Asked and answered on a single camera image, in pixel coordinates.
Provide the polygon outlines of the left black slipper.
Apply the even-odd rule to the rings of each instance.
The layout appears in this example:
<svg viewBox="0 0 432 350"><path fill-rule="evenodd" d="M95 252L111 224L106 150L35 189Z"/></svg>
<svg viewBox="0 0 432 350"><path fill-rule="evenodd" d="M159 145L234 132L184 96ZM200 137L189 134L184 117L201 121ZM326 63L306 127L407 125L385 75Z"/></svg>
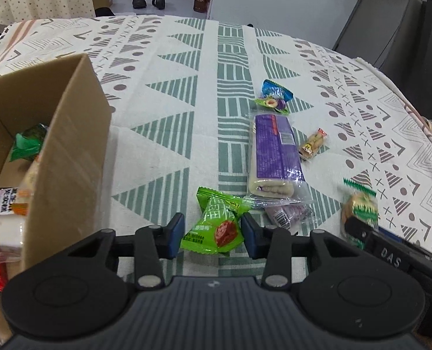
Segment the left black slipper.
<svg viewBox="0 0 432 350"><path fill-rule="evenodd" d="M134 10L146 9L147 3L146 0L132 0L132 8Z"/></svg>

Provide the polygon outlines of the right black slipper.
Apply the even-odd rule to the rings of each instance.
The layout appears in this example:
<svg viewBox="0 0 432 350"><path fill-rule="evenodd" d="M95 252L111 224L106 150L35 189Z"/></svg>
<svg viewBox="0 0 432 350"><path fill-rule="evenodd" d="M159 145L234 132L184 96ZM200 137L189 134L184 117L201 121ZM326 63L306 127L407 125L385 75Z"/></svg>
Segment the right black slipper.
<svg viewBox="0 0 432 350"><path fill-rule="evenodd" d="M166 2L165 0L152 0L152 5L158 10L164 10Z"/></svg>

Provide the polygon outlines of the dark green snack packet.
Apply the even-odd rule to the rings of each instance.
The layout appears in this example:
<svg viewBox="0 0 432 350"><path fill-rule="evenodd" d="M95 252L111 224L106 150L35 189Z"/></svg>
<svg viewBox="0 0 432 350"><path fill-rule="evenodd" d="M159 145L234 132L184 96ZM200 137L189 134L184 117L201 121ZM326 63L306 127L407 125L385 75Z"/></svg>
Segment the dark green snack packet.
<svg viewBox="0 0 432 350"><path fill-rule="evenodd" d="M17 133L10 150L10 162L16 160L34 161L41 153L47 133L48 126L43 123L38 123L21 133Z"/></svg>

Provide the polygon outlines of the blue green plum packet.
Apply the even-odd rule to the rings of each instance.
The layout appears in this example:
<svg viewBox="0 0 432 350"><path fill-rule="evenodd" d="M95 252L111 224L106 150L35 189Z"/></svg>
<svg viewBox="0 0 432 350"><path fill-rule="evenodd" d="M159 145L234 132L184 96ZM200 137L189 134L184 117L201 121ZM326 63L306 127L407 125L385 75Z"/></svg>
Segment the blue green plum packet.
<svg viewBox="0 0 432 350"><path fill-rule="evenodd" d="M261 87L261 96L255 99L255 104L286 116L289 114L288 103L293 98L294 94L289 89L265 79Z"/></svg>

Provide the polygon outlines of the green biscuit packet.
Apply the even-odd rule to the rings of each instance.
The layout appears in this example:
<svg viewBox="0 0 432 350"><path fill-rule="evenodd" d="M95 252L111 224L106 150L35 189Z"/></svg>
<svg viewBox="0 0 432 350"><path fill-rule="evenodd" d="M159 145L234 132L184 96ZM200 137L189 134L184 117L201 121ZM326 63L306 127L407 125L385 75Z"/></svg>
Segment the green biscuit packet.
<svg viewBox="0 0 432 350"><path fill-rule="evenodd" d="M353 192L342 207L340 230L349 243L363 249L368 232L378 228L377 193L350 178L343 183Z"/></svg>

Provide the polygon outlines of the brown cardboard box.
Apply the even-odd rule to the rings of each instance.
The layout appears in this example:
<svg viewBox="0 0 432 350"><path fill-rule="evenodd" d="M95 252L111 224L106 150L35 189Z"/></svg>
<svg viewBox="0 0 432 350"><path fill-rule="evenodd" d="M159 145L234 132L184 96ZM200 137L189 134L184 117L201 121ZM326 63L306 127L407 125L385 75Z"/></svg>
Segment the brown cardboard box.
<svg viewBox="0 0 432 350"><path fill-rule="evenodd" d="M87 282L86 258L67 256L61 271L42 265L48 275L29 279L28 297L15 276L91 235L105 162L112 111L85 54L42 62L0 76L0 187L17 186L28 171L23 163L10 165L15 135L42 123L48 126L41 164L25 222L19 263L9 266L10 300L22 313L16 323L31 329L48 326L44 338L54 338L54 324L71 307L93 308L88 292L100 282ZM72 324L73 318L66 319Z"/></svg>

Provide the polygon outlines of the patterned bed blanket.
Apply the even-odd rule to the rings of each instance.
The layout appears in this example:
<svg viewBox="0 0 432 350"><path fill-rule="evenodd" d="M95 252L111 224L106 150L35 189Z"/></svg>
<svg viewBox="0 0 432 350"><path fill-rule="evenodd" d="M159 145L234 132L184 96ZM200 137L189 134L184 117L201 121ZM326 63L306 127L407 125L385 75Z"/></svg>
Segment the patterned bed blanket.
<svg viewBox="0 0 432 350"><path fill-rule="evenodd" d="M120 235L200 216L201 186L247 192L249 127L264 80L285 86L294 137L327 137L303 163L312 216L338 234L351 179L384 229L432 252L432 135L363 60L239 24L174 16L45 19L7 27L0 76L84 53L112 108L102 220Z"/></svg>

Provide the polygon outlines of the small peanut snack packet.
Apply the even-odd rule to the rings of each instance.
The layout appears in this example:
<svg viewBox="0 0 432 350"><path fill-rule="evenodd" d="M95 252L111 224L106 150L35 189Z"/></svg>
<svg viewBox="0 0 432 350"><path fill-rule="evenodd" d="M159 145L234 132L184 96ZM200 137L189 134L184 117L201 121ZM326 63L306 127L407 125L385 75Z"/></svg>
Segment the small peanut snack packet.
<svg viewBox="0 0 432 350"><path fill-rule="evenodd" d="M327 133L319 128L314 134L310 135L299 148L301 159L310 160L318 154L319 149L324 145Z"/></svg>

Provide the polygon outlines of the green jujube snack packet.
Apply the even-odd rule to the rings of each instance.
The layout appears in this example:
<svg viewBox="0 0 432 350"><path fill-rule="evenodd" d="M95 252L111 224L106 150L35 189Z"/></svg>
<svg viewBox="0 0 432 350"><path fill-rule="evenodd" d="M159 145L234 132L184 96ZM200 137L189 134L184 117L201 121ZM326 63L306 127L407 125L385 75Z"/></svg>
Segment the green jujube snack packet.
<svg viewBox="0 0 432 350"><path fill-rule="evenodd" d="M196 193L202 216L182 238L180 248L198 254L225 254L244 242L239 220L251 206L242 197L200 187Z"/></svg>

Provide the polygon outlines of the black slipper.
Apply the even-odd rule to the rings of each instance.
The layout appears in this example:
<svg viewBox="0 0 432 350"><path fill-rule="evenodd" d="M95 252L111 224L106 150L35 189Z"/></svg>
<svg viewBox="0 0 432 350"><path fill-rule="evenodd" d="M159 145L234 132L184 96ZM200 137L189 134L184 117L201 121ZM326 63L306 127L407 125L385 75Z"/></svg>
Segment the black slipper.
<svg viewBox="0 0 432 350"><path fill-rule="evenodd" d="M158 10L164 10L166 2L165 0L152 0L152 5Z"/></svg>
<svg viewBox="0 0 432 350"><path fill-rule="evenodd" d="M134 10L146 9L147 3L146 0L132 0L132 8Z"/></svg>

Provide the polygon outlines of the white orange snack packet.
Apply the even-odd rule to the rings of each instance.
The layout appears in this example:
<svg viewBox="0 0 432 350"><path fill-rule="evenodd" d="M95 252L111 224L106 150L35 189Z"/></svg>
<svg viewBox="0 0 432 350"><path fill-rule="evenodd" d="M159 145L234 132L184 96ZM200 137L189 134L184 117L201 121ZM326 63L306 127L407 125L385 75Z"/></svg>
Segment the white orange snack packet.
<svg viewBox="0 0 432 350"><path fill-rule="evenodd" d="M25 243L30 203L33 200L41 155L23 176L18 187L0 190L0 262L19 262Z"/></svg>

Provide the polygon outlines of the purple cake roll packet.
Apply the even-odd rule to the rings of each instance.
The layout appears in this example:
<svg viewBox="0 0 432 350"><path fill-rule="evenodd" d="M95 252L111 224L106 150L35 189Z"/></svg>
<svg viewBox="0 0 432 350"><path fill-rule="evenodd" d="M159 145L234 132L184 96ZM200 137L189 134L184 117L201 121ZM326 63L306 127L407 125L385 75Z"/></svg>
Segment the purple cake roll packet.
<svg viewBox="0 0 432 350"><path fill-rule="evenodd" d="M250 145L248 194L290 203L311 200L293 128L286 116L267 113L255 115Z"/></svg>

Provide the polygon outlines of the black chair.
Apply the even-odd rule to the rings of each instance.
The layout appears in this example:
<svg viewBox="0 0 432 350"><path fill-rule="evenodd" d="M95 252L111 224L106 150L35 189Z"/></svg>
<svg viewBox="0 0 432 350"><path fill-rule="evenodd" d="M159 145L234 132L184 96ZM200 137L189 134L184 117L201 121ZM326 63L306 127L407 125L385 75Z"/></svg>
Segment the black chair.
<svg viewBox="0 0 432 350"><path fill-rule="evenodd" d="M409 0L380 67L417 112L432 119L432 0Z"/></svg>

